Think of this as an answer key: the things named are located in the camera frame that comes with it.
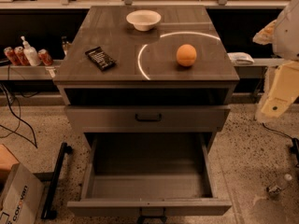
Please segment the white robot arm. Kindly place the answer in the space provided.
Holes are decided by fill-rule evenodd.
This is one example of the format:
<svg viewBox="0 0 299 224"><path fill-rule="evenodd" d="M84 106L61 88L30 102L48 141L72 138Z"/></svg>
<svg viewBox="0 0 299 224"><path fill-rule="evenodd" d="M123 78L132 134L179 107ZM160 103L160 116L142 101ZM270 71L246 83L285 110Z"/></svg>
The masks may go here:
<svg viewBox="0 0 299 224"><path fill-rule="evenodd" d="M265 122L280 117L299 97L299 0L291 0L254 37L257 44L271 44L284 63L275 69L271 84L266 77L265 92L256 111L256 119Z"/></svg>

